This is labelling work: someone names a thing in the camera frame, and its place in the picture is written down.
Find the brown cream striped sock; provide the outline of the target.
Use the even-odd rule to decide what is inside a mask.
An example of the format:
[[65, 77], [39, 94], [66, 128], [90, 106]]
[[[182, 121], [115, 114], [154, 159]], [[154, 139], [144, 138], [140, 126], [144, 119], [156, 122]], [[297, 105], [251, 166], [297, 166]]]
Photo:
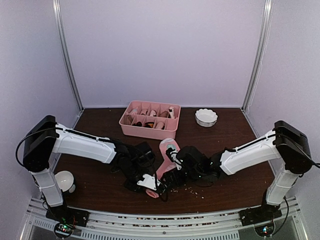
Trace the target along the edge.
[[168, 108], [168, 117], [171, 119], [175, 119], [175, 108], [173, 106], [170, 106]]

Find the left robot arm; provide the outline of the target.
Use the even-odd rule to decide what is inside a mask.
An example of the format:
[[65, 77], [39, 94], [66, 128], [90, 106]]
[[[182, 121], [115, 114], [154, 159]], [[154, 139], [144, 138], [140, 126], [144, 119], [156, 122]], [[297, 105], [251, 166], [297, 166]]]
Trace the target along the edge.
[[23, 147], [23, 158], [18, 164], [32, 174], [48, 209], [61, 222], [69, 221], [72, 211], [50, 169], [52, 153], [83, 157], [103, 164], [115, 162], [134, 188], [146, 188], [159, 195], [166, 189], [157, 173], [148, 173], [148, 168], [155, 167], [148, 155], [151, 150], [146, 142], [131, 145], [113, 138], [80, 132], [57, 123], [53, 115], [45, 116], [26, 134], [18, 143], [16, 154], [20, 147]]

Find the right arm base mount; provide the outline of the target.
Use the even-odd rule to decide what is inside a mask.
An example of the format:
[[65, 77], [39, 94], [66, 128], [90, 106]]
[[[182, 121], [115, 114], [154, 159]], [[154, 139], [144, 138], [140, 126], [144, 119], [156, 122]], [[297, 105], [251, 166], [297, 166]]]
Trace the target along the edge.
[[242, 226], [255, 225], [280, 218], [282, 211], [276, 207], [249, 207], [238, 212]]

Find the pink patterned sock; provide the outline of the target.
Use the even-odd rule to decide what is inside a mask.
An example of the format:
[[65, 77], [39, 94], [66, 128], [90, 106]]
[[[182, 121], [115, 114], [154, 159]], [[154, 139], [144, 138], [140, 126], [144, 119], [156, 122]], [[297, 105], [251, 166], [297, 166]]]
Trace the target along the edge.
[[181, 179], [181, 162], [176, 158], [180, 151], [178, 143], [173, 138], [165, 138], [159, 144], [159, 149], [163, 157], [163, 162], [156, 170], [156, 176], [166, 187], [179, 186]]

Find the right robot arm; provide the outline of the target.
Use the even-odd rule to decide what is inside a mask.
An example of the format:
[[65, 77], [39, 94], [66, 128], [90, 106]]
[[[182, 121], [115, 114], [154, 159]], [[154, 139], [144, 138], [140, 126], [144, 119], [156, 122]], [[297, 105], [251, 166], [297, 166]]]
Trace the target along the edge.
[[283, 166], [264, 192], [262, 204], [256, 208], [259, 220], [268, 220], [280, 207], [296, 180], [319, 163], [312, 160], [307, 136], [287, 122], [279, 120], [265, 135], [235, 148], [207, 157], [194, 146], [165, 151], [177, 167], [165, 172], [160, 181], [166, 187], [180, 186], [186, 181], [216, 182], [221, 175], [233, 175], [243, 169], [269, 160], [282, 159]]

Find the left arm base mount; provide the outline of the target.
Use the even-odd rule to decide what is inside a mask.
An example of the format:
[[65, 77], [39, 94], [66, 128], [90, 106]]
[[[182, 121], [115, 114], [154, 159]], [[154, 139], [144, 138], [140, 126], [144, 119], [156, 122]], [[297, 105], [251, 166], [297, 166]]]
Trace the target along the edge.
[[66, 205], [48, 207], [46, 218], [63, 224], [86, 227], [90, 213], [86, 210], [70, 208]]

